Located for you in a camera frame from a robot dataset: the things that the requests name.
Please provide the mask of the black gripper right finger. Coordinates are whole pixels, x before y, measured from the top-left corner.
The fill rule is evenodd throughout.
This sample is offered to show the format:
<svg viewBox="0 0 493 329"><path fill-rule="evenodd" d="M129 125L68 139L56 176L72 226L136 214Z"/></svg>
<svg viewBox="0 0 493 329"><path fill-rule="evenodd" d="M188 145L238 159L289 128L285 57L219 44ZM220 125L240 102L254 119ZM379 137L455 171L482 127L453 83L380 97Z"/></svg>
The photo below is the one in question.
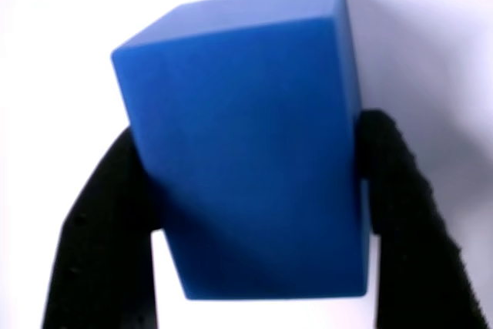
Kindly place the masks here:
<svg viewBox="0 0 493 329"><path fill-rule="evenodd" d="M381 239L378 328L486 328L461 251L395 121L379 109L357 122L357 165Z"/></svg>

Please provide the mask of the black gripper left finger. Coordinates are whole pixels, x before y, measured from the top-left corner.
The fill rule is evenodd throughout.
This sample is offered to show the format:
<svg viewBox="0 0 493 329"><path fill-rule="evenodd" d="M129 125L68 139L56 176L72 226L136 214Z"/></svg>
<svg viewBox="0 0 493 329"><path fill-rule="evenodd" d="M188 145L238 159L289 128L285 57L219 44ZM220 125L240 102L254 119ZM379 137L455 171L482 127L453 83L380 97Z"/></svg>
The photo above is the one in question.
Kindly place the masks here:
<svg viewBox="0 0 493 329"><path fill-rule="evenodd" d="M111 145L59 235L43 328L156 328L151 234L159 218L132 133Z"/></svg>

